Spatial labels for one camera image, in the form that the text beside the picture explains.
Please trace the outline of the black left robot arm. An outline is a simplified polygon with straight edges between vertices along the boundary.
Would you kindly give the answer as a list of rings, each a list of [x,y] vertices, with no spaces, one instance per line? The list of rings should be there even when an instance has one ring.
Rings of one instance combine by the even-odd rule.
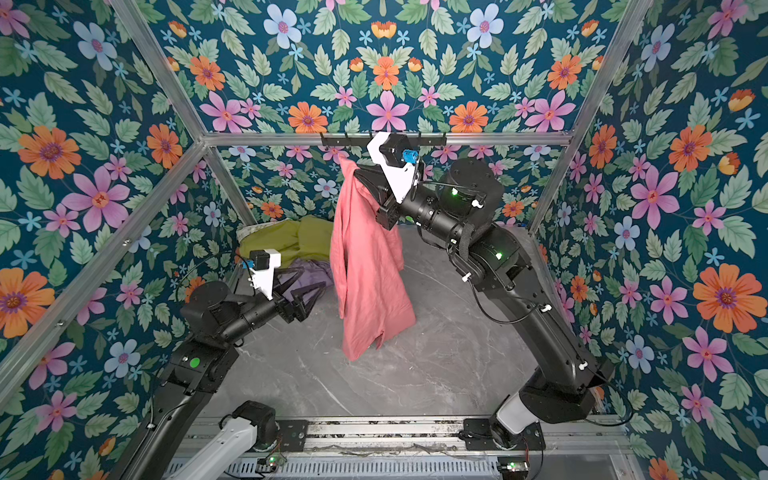
[[[191,334],[159,375],[150,412],[110,474],[112,479],[159,479],[236,362],[236,343],[277,316],[288,323],[309,316],[326,284],[297,288],[286,299],[284,294],[301,276],[295,269],[286,272],[290,276],[277,285],[271,299],[260,292],[237,295],[222,281],[193,290],[182,308]]]

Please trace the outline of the pink cloth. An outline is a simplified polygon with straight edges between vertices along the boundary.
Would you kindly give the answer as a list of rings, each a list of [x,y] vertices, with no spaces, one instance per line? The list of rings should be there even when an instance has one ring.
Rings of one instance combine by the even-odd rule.
[[[359,171],[354,161],[341,162],[344,181],[330,243],[330,266],[344,323],[342,350],[350,361],[416,324],[401,277],[405,260],[399,231],[379,225],[379,204],[355,178]]]

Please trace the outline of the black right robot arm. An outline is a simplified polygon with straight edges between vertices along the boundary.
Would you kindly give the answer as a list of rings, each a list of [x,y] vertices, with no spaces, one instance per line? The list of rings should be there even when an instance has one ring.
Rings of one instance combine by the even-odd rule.
[[[488,438],[512,449],[535,423],[586,419],[594,388],[607,384],[614,369],[573,332],[530,233],[495,223],[505,188],[494,174],[471,158],[456,160],[436,182],[407,183],[402,199],[381,166],[362,166],[354,176],[372,194],[377,221],[390,229],[409,217],[435,236],[473,293],[500,310],[501,324],[514,327],[535,358],[531,378],[491,416]]]

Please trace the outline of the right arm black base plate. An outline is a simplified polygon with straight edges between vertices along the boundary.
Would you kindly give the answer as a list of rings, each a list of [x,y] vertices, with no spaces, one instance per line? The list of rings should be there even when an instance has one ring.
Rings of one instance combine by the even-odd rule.
[[[466,418],[458,433],[469,451],[525,451],[546,449],[541,425],[534,422],[521,433],[505,430],[501,424],[490,418]]]

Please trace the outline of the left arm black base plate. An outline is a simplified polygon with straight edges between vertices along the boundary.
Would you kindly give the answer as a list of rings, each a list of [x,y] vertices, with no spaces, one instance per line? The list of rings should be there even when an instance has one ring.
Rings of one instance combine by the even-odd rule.
[[[253,449],[257,452],[303,452],[308,439],[308,420],[269,420],[258,428]]]

